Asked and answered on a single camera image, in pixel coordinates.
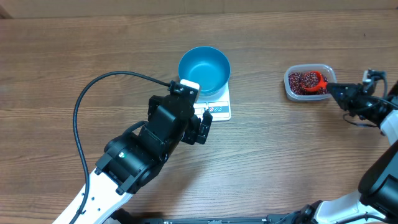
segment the red beans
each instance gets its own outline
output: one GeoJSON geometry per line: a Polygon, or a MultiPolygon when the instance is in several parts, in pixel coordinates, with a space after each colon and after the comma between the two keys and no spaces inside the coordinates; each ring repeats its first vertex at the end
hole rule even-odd
{"type": "MultiPolygon", "coordinates": [[[[315,73],[306,74],[305,77],[304,74],[306,73],[294,72],[289,74],[289,86],[292,92],[297,95],[324,95],[329,93],[328,90],[324,88],[320,88],[317,92],[305,91],[302,87],[302,83],[306,88],[311,88],[319,83],[319,79],[315,73]]],[[[322,75],[322,77],[325,82],[328,82],[326,76],[322,75]]]]}

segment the wall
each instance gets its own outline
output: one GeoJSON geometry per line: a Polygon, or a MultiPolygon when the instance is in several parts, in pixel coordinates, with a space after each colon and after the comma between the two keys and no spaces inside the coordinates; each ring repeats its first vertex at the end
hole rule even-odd
{"type": "Polygon", "coordinates": [[[0,0],[8,18],[395,9],[398,0],[0,0]]]}

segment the blue bowl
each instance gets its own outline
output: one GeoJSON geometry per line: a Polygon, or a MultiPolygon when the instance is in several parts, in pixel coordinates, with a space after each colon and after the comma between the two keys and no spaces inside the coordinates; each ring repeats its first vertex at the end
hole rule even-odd
{"type": "Polygon", "coordinates": [[[231,76],[228,58],[214,47],[195,47],[181,58],[178,65],[180,79],[201,86],[201,96],[210,96],[223,88],[231,76]]]}

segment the plastic container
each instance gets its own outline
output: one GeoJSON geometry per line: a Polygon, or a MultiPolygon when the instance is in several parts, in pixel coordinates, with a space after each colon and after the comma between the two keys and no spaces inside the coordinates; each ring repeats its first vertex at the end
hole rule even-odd
{"type": "Polygon", "coordinates": [[[324,94],[324,95],[310,95],[310,96],[302,96],[302,95],[297,95],[292,92],[290,89],[289,85],[289,74],[294,73],[294,72],[311,72],[311,71],[319,71],[322,73],[322,75],[326,76],[328,78],[328,82],[333,82],[337,83],[336,80],[336,75],[333,69],[324,64],[305,64],[305,65],[294,65],[291,66],[285,73],[285,90],[286,90],[286,95],[287,98],[296,101],[296,102],[304,102],[304,101],[317,101],[317,100],[324,100],[329,97],[331,97],[330,94],[324,94]]]}

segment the kitchen scale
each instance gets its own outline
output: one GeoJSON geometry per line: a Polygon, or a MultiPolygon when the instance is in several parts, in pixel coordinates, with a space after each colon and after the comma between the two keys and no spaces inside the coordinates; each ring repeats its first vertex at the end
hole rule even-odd
{"type": "Polygon", "coordinates": [[[195,114],[202,119],[205,110],[209,109],[213,121],[229,121],[231,119],[231,101],[229,100],[228,83],[211,96],[199,96],[193,105],[195,114]]]}

